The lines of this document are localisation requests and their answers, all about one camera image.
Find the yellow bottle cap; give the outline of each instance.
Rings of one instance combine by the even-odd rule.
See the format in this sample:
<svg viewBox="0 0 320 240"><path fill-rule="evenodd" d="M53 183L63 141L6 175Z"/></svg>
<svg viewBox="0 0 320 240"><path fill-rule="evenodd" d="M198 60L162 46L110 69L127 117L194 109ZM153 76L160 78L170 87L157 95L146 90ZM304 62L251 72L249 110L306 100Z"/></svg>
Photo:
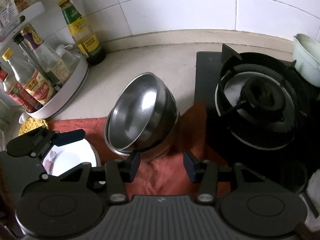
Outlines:
<svg viewBox="0 0 320 240"><path fill-rule="evenodd" d="M59 2L58 2L58 6L64 4L66 1L69 1L69 0L61 0L61 1L59 1Z"/></svg>
<svg viewBox="0 0 320 240"><path fill-rule="evenodd" d="M5 51L5 53L3 54L2 58L5 60L5 61L8 61L13 55L13 50L12 49L7 49Z"/></svg>

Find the cooking oil bottle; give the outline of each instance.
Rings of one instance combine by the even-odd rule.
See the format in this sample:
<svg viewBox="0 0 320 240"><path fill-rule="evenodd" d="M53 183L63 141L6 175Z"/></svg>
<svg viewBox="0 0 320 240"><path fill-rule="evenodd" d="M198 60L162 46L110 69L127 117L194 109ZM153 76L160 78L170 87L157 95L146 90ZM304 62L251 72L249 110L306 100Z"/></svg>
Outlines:
<svg viewBox="0 0 320 240"><path fill-rule="evenodd" d="M97 65L102 62L106 57L106 52L99 44L90 25L70 0L61 0L58 5L62 10L73 40L86 56L87 62L91 65Z"/></svg>

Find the gray ribbed surface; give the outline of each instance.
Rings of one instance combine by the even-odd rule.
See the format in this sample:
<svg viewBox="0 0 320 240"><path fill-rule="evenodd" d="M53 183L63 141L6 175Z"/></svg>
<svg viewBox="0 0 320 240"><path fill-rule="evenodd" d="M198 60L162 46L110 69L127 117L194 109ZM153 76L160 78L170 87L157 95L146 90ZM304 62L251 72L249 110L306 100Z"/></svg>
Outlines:
<svg viewBox="0 0 320 240"><path fill-rule="evenodd" d="M135 196L129 204L111 207L98 226L73 239L249 240L253 238L231 230L221 221L214 208L194 204L188 196ZM295 236L287 238L287 240L297 239Z"/></svg>

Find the black stove top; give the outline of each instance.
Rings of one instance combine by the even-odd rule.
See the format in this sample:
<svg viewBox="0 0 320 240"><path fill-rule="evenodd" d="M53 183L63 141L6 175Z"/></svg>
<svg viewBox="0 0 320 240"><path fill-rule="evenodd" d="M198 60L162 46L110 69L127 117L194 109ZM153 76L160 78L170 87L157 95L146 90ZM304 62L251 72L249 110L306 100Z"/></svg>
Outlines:
<svg viewBox="0 0 320 240"><path fill-rule="evenodd" d="M194 101L204 102L207 108L207 143L220 154L231 166L240 162L283 184L288 182L285 176L291 176L290 187L295 189L302 184L301 174L292 172L292 167L303 163L307 168L308 178L320 168L320 113L316 98L320 93L301 78L312 110L312 120L299 129L292 142L279 150L259 150L247 146L236 139L219 117L215 105L215 91L220 80L222 68L221 52L198 52L196 58L196 85Z"/></svg>

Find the purple bottle label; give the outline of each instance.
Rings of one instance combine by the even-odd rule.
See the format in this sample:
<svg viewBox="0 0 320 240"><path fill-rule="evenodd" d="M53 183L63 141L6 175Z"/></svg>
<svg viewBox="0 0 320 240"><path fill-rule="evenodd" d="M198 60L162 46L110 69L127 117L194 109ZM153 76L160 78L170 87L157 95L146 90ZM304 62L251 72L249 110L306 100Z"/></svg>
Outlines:
<svg viewBox="0 0 320 240"><path fill-rule="evenodd" d="M30 42L33 50L37 49L43 43L43 39L34 30L23 34L23 37Z"/></svg>

